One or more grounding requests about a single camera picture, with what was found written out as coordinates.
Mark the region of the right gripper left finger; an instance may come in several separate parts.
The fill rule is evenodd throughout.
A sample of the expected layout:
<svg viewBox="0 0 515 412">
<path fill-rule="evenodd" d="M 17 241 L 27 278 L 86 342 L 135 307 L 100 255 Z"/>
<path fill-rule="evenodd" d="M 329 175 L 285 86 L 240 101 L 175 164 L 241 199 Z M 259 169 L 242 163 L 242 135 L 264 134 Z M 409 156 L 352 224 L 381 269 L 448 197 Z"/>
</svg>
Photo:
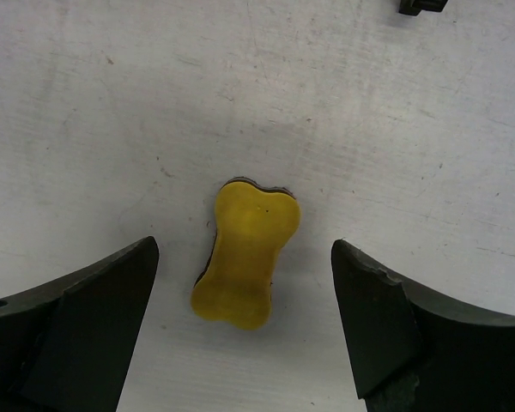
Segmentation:
<svg viewBox="0 0 515 412">
<path fill-rule="evenodd" d="M 148 236 L 0 298 L 0 411 L 114 411 L 155 282 Z"/>
</svg>

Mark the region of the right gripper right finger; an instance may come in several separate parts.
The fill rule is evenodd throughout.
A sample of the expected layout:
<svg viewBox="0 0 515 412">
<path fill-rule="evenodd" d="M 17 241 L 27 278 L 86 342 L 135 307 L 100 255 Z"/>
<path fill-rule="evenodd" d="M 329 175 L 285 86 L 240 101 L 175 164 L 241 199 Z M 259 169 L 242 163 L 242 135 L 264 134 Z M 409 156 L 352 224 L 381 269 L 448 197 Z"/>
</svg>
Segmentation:
<svg viewBox="0 0 515 412">
<path fill-rule="evenodd" d="M 367 410 L 515 411 L 515 316 L 437 292 L 343 239 L 331 266 Z"/>
</svg>

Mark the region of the yellow bone-shaped eraser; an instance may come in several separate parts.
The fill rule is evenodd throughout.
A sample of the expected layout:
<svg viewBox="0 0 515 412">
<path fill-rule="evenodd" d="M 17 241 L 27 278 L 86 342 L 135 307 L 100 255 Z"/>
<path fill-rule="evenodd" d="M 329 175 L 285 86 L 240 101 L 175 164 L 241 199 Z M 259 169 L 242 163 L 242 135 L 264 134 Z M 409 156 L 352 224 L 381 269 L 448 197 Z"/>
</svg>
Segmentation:
<svg viewBox="0 0 515 412">
<path fill-rule="evenodd" d="M 191 309 L 207 321 L 259 329 L 270 318 L 272 276 L 300 225 L 300 206 L 286 188 L 237 177 L 217 192 L 214 217 L 215 241 L 191 291 Z"/>
</svg>

